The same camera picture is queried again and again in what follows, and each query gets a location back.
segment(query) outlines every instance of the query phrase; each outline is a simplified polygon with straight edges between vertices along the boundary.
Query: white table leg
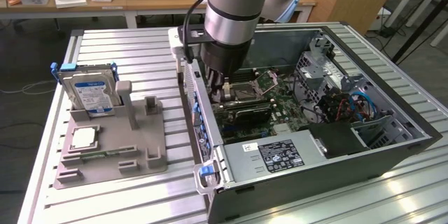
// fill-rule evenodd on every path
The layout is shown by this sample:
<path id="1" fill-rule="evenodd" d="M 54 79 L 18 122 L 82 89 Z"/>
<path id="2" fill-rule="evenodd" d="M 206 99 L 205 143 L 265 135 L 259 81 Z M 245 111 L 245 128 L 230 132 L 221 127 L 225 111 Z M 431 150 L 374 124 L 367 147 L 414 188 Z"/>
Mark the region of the white table leg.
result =
<path id="1" fill-rule="evenodd" d="M 387 20 L 385 26 L 386 27 L 391 27 L 393 24 L 394 24 L 394 21 L 398 19 L 399 15 L 401 15 L 401 12 L 403 11 L 405 7 L 407 6 L 410 0 L 402 0 L 398 8 L 395 9 L 390 19 Z"/>
<path id="2" fill-rule="evenodd" d="M 135 20 L 138 12 L 134 10 L 126 11 L 125 16 L 127 18 L 126 23 L 129 25 L 129 28 L 138 28 L 138 21 Z"/>
<path id="3" fill-rule="evenodd" d="M 297 10 L 301 11 L 297 23 L 307 23 L 309 22 L 309 18 L 310 18 L 310 14 L 311 14 L 313 9 L 314 9 L 313 5 L 310 5 L 310 6 L 301 6 L 297 9 Z"/>
<path id="4" fill-rule="evenodd" d="M 448 24 L 446 25 L 446 27 L 443 28 L 442 32 L 438 34 L 437 38 L 434 39 L 430 45 L 437 47 L 443 38 L 447 36 L 447 34 L 448 34 Z"/>
<path id="5" fill-rule="evenodd" d="M 410 21 L 407 23 L 406 26 L 411 27 L 417 21 L 417 19 L 419 18 L 419 16 L 422 15 L 423 11 L 426 10 L 426 8 L 429 7 L 430 3 L 433 0 L 425 0 L 422 2 L 422 5 L 419 6 L 418 10 L 415 11 L 415 13 L 413 14 Z"/>

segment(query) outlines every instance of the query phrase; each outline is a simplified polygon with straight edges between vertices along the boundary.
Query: motherboard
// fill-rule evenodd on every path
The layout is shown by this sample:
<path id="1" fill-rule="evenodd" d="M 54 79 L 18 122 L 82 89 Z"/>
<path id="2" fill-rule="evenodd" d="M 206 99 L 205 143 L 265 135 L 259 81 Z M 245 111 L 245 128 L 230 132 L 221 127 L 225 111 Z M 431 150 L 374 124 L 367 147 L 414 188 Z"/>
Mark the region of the motherboard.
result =
<path id="1" fill-rule="evenodd" d="M 291 75 L 254 69 L 255 80 L 233 84 L 235 99 L 213 104 L 227 144 L 291 133 L 319 118 L 307 119 L 293 89 Z"/>

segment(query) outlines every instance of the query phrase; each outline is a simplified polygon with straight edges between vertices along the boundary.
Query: metal slotted surface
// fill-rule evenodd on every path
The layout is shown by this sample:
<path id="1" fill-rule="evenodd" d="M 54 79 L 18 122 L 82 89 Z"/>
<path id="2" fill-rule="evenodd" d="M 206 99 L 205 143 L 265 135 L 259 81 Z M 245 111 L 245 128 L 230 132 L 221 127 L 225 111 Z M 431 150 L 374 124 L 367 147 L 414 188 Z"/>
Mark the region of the metal slotted surface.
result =
<path id="1" fill-rule="evenodd" d="M 343 187 L 259 212 L 233 223 L 448 223 L 448 113 L 358 33 L 327 25 L 375 72 L 423 115 L 445 138 L 405 160 L 381 178 Z M 203 197 L 193 177 L 193 151 L 182 110 L 169 28 L 93 30 L 73 37 L 67 61 L 119 65 L 121 80 L 134 84 L 133 99 L 157 95 L 165 107 L 169 171 L 163 174 L 57 190 L 51 187 L 61 159 L 71 102 L 59 87 L 39 148 L 21 223 L 207 223 Z M 357 73 L 350 59 L 337 60 Z"/>

